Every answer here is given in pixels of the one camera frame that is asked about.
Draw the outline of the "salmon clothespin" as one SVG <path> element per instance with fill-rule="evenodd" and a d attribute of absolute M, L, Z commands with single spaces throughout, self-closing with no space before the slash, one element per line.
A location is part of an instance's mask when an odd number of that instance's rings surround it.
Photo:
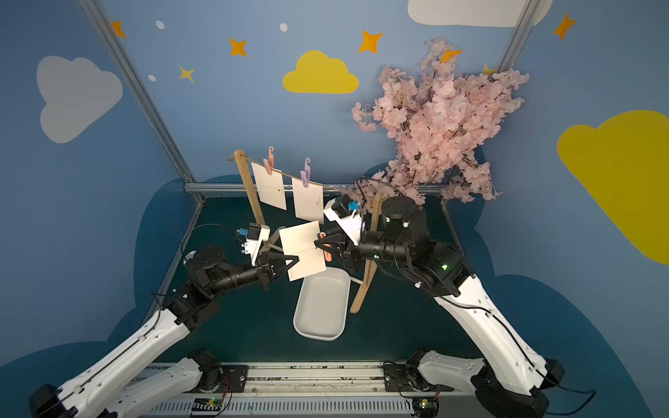
<path fill-rule="evenodd" d="M 320 237 L 321 239 L 322 239 L 322 238 L 325 238 L 326 236 L 327 236 L 327 233 L 324 233 L 324 232 L 320 232 L 320 233 L 319 233 L 319 237 Z M 330 252 L 328 252 L 328 251 L 323 251 L 323 255 L 324 255 L 324 259 L 325 259 L 325 261 L 327 261 L 327 263 L 333 261 L 333 256 L 332 256 L 332 254 L 331 254 Z"/>

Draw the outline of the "white postcard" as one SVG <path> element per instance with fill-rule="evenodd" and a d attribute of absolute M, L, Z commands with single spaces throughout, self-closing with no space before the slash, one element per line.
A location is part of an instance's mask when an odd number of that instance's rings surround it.
<path fill-rule="evenodd" d="M 294 213 L 297 219 L 324 223 L 323 187 L 309 183 L 307 187 L 298 179 L 292 179 Z"/>
<path fill-rule="evenodd" d="M 318 221 L 280 230 L 283 253 L 298 257 L 298 262 L 287 272 L 290 281 L 300 280 L 326 270 L 323 251 L 315 246 L 320 232 Z"/>
<path fill-rule="evenodd" d="M 271 207 L 286 210 L 287 202 L 282 172 L 272 170 L 268 173 L 264 165 L 256 163 L 252 163 L 251 167 L 260 201 Z"/>

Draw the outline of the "purple clothespin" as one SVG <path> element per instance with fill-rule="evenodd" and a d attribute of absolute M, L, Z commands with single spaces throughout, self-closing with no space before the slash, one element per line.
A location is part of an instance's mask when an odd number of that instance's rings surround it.
<path fill-rule="evenodd" d="M 304 167 L 301 170 L 301 183 L 304 188 L 309 188 L 310 185 L 310 180 L 311 180 L 311 159 L 310 158 L 305 158 L 304 161 Z"/>

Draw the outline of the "pink clothespin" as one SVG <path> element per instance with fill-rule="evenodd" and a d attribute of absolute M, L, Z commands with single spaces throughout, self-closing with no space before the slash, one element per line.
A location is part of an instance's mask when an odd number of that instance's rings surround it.
<path fill-rule="evenodd" d="M 275 171 L 274 151 L 275 151 L 275 148 L 273 146 L 270 146 L 268 148 L 268 156 L 263 160 L 263 165 L 264 165 L 268 175 L 272 175 L 273 172 Z"/>

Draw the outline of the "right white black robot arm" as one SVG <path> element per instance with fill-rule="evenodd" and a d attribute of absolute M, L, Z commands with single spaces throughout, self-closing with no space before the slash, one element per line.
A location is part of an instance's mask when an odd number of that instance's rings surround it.
<path fill-rule="evenodd" d="M 416 352 L 403 366 L 410 389 L 452 388 L 475 396 L 495 417 L 548 416 L 545 390 L 561 386 L 564 367 L 524 341 L 456 247 L 431 237 L 425 210 L 404 195 L 383 200 L 375 217 L 381 228 L 374 231 L 365 225 L 363 208 L 345 194 L 329 200 L 323 213 L 336 228 L 321 233 L 315 246 L 348 269 L 362 261 L 393 264 L 456 320 L 481 353 L 465 359 Z"/>

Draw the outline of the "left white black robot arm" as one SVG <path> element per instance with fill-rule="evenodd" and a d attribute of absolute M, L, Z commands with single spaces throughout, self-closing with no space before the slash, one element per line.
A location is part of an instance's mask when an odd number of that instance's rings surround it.
<path fill-rule="evenodd" d="M 219 297 L 238 288 L 269 284 L 296 266 L 300 258 L 276 251 L 262 252 L 269 228 L 252 224 L 242 252 L 245 265 L 230 264 L 216 246 L 201 247 L 186 256 L 188 278 L 165 297 L 157 311 L 136 332 L 84 372 L 59 386 L 45 384 L 30 399 L 34 417 L 139 417 L 174 395 L 193 389 L 214 392 L 225 381 L 221 363 L 198 349 L 167 371 L 134 383 L 150 363 L 206 322 Z"/>

